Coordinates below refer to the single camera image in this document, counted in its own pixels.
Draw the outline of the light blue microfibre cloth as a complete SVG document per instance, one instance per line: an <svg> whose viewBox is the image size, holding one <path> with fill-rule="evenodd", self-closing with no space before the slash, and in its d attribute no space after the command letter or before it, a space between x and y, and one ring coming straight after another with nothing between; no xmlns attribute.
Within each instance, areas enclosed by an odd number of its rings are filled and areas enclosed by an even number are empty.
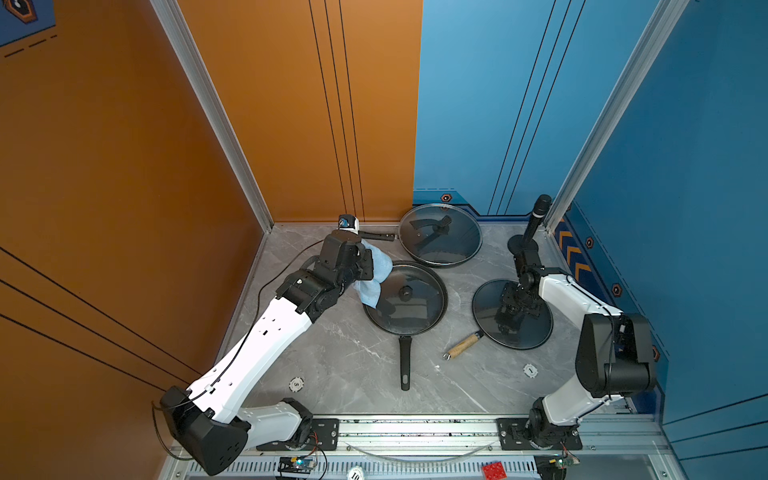
<svg viewBox="0 0 768 480"><path fill-rule="evenodd" d="M372 253L373 278L371 280L356 281L354 288L363 305L375 308L382 292L382 283L386 281L393 270L393 261L380 248L372 245L367 240L363 240L362 244Z"/></svg>

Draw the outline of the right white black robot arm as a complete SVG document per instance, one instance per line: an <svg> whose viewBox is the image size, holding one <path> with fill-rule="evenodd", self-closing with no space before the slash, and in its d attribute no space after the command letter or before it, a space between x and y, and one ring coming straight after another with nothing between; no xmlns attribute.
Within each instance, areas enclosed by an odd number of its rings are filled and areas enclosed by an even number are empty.
<svg viewBox="0 0 768 480"><path fill-rule="evenodd" d="M501 435L522 448L560 447L577 435L588 414L625 397L651 391L657 383L648 320L628 315L589 293L569 274L546 268L534 241L512 237L518 278L507 283L493 319L515 349L532 349L551 335L558 310L579 330L574 375L556 391L534 401L526 420Z"/></svg>

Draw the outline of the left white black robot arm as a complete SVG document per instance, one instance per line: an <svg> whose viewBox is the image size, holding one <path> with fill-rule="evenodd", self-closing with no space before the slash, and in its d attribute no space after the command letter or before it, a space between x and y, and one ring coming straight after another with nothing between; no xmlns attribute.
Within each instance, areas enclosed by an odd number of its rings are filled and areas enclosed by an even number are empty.
<svg viewBox="0 0 768 480"><path fill-rule="evenodd" d="M337 229L319 254L281 276L275 296L244 336L208 372L186 388L169 388L154 405L171 436L205 473L225 471L245 451L273 442L302 447L313 416L300 402L247 408L252 389L280 355L356 283L374 292L392 259L353 229Z"/></svg>

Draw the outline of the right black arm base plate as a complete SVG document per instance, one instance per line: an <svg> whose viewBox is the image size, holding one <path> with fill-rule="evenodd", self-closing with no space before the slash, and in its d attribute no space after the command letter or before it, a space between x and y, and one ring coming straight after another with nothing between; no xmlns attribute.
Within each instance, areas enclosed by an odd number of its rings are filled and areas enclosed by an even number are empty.
<svg viewBox="0 0 768 480"><path fill-rule="evenodd" d="M546 421L535 423L522 417L498 418L496 426L504 451L583 449L576 426L557 426Z"/></svg>

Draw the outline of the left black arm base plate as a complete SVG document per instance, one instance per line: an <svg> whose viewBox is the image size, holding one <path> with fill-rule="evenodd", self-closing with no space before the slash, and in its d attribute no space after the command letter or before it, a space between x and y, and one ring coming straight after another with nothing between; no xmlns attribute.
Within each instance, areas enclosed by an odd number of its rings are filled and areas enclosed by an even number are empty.
<svg viewBox="0 0 768 480"><path fill-rule="evenodd" d="M337 418L313 418L300 425L298 432L287 441L273 441L256 447L258 451L309 452L314 448L335 451L339 435Z"/></svg>

